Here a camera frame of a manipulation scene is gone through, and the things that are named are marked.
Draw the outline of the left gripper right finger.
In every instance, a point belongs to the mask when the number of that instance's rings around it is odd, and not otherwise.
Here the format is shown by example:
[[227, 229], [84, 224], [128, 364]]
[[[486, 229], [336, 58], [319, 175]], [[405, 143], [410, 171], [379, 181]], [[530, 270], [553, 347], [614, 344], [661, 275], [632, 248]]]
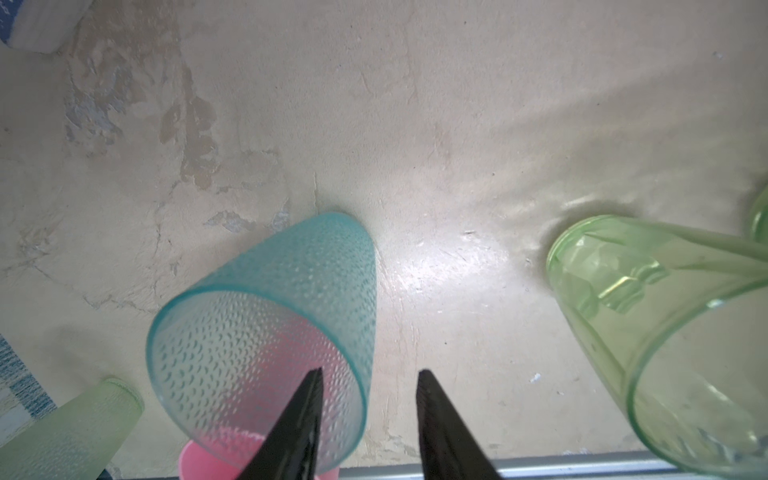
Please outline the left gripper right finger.
[[425, 479], [501, 479], [428, 369], [418, 374], [416, 405]]

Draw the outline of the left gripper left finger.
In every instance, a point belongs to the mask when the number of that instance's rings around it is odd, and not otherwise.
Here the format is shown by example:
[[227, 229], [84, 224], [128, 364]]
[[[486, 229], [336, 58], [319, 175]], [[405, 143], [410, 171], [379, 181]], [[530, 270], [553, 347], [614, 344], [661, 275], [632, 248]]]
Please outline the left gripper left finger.
[[322, 369], [310, 370], [254, 457], [245, 479], [314, 479], [323, 408]]

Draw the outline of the teal cup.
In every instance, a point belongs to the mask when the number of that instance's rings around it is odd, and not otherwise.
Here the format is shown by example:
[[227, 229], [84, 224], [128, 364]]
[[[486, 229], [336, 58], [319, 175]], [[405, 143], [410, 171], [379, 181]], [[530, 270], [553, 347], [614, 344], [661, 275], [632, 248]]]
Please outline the teal cup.
[[164, 410], [214, 455], [252, 458], [240, 432], [270, 433], [305, 375], [323, 374], [319, 472], [342, 464], [366, 426], [376, 252], [353, 217], [324, 213], [272, 235], [170, 300], [146, 343]]

